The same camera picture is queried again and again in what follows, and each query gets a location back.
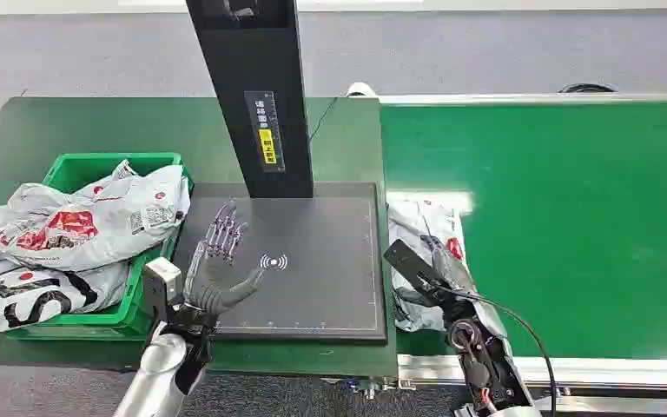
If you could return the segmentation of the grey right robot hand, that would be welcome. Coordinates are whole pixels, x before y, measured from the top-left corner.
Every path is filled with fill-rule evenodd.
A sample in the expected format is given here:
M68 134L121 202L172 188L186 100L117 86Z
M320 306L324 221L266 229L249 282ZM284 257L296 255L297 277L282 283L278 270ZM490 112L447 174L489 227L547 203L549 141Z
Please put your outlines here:
M426 262L401 239L394 241L384 259L405 278L411 288L397 288L403 300L424 307L440 307L446 311L466 300L478 301L473 278L464 263L440 242L428 236L431 262Z

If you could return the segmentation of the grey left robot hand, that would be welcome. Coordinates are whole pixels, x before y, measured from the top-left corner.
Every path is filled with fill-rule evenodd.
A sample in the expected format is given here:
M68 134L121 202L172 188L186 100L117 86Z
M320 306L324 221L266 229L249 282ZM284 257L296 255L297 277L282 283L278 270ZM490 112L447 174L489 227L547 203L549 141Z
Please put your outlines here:
M237 215L236 201L225 202L198 241L186 273L185 302L210 316L218 317L259 290L265 269L256 266L232 287L223 282L234 275L235 254L248 225Z

